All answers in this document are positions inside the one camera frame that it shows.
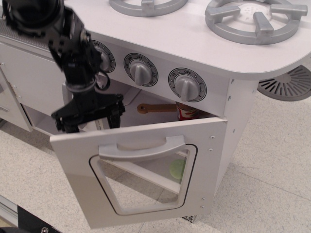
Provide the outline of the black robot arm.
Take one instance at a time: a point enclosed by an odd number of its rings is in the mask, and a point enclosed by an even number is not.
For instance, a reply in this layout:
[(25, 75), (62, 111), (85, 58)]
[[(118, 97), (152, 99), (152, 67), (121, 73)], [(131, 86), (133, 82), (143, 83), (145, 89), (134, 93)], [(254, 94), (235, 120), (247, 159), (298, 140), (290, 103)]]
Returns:
[(62, 0), (4, 0), (2, 7), (6, 25), (46, 44), (65, 75), (73, 98), (52, 113), (57, 129), (77, 133), (79, 125), (101, 118), (107, 119), (109, 128), (120, 127), (123, 95), (103, 93), (110, 80), (105, 87), (97, 84), (99, 74), (109, 78), (103, 68), (106, 62), (76, 13)]

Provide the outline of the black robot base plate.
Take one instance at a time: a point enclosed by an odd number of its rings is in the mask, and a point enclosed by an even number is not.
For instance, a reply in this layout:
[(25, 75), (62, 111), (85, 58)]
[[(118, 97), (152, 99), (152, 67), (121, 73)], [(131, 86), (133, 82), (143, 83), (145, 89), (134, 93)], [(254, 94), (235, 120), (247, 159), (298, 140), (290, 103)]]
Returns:
[(24, 208), (17, 206), (18, 227), (29, 233), (61, 233), (54, 226), (41, 220)]

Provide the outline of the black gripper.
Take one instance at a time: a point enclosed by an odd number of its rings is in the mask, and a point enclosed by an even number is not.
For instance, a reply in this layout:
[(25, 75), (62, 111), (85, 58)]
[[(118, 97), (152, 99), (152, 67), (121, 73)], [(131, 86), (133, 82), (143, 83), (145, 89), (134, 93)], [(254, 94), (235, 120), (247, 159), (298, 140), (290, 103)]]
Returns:
[(78, 133), (79, 125), (107, 118), (110, 129), (121, 126), (121, 116), (125, 112), (121, 94), (100, 94), (91, 90), (74, 94), (73, 99), (64, 107), (52, 113), (56, 127), (66, 133)]

